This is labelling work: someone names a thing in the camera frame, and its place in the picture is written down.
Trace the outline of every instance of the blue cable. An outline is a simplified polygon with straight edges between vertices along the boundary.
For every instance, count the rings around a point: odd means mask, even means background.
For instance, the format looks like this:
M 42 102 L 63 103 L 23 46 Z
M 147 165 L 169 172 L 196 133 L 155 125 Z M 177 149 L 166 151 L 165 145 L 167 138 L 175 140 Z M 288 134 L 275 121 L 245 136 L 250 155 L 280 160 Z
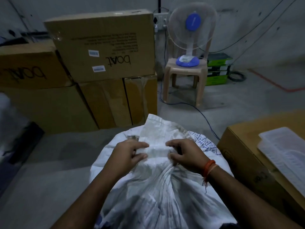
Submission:
M 162 103 L 168 104 L 168 103 L 165 103 L 165 102 L 161 99 L 162 82 L 161 82 L 161 91 L 160 91 L 160 94 L 159 94 L 159 99 L 160 99 L 160 101 L 161 101 Z M 195 108 L 197 111 L 199 111 L 200 114 L 201 114 L 201 115 L 205 118 L 205 120 L 207 121 L 207 123 L 208 123 L 208 125 L 209 125 L 209 127 L 210 127 L 210 129 L 211 129 L 211 131 L 212 131 L 212 133 L 213 133 L 213 135 L 214 135 L 218 140 L 220 140 L 220 138 L 216 135 L 216 133 L 215 133 L 214 130 L 212 129 L 212 127 L 211 127 L 211 125 L 210 125 L 208 119 L 205 117 L 205 115 L 204 115 L 198 108 L 196 108 L 196 107 L 193 106 L 192 104 L 188 104 L 188 103 L 184 103 L 184 102 L 179 102 L 179 103 L 175 103 L 175 104 L 168 104 L 168 105 L 177 105 L 177 104 L 186 104 L 186 105 L 192 106 L 192 107 Z

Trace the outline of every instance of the label on fan base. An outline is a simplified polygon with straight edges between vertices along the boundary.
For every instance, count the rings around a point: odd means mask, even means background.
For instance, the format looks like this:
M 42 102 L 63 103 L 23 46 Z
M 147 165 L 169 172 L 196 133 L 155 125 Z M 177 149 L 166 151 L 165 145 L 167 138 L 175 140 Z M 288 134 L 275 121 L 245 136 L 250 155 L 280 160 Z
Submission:
M 180 57 L 179 61 L 180 62 L 190 62 L 192 59 L 193 59 L 193 56 L 183 55 Z

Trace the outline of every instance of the power outlet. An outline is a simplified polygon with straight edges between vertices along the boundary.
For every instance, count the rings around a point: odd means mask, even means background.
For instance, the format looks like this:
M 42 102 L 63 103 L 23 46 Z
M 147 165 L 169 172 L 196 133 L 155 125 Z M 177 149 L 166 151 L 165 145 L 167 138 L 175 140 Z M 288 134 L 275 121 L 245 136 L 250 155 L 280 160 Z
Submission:
M 158 20 L 156 23 L 158 26 L 158 31 L 166 29 L 166 27 L 164 27 L 164 25 L 166 25 L 168 13 L 155 13 L 155 14 L 153 14 L 153 18 L 156 18 Z

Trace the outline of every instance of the table fan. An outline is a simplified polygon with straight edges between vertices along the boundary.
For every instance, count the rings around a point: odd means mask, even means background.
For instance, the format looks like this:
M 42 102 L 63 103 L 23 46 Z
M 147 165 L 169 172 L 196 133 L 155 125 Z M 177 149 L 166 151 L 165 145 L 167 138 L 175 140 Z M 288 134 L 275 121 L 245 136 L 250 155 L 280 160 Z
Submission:
M 175 0 L 169 11 L 167 30 L 173 43 L 186 50 L 177 58 L 176 64 L 183 67 L 199 65 L 193 50 L 202 47 L 211 39 L 210 26 L 215 25 L 217 13 L 204 2 Z

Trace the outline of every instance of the beige plastic chair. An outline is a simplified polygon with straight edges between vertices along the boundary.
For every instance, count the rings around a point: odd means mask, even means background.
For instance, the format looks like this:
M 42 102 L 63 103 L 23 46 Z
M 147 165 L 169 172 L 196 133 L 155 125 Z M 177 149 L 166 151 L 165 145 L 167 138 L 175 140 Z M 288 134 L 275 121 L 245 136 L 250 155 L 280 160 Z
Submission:
M 213 9 L 208 9 L 209 6 L 207 6 L 207 17 L 212 17 L 212 15 L 215 14 Z M 192 75 L 194 76 L 194 82 L 193 82 L 193 88 L 197 87 L 197 83 L 199 82 L 198 89 L 197 89 L 197 97 L 196 97 L 196 107 L 198 107 L 201 102 L 202 102 L 202 97 L 203 97 L 203 92 L 204 88 L 207 82 L 207 75 L 208 75 L 208 67 L 207 67 L 207 57 L 209 53 L 209 48 L 212 42 L 212 36 L 214 33 L 215 29 L 215 21 L 211 21 L 210 24 L 210 32 L 209 32 L 209 41 L 206 44 L 205 48 L 205 53 L 204 53 L 204 58 L 200 59 L 200 63 L 198 66 L 195 67 L 182 67 L 176 65 L 176 60 L 177 57 L 184 55 L 185 50 L 177 47 L 174 45 L 173 41 L 171 39 L 168 39 L 167 41 L 167 51 L 168 51 L 168 62 L 165 66 L 165 71 L 164 71 L 164 88 L 163 88 L 163 101 L 166 103 L 167 102 L 167 97 L 168 97 L 168 88 L 169 88 L 169 83 L 170 83 L 170 77 L 173 75 L 172 78 L 172 86 L 173 87 L 178 87 L 176 86 L 176 79 L 177 75 Z

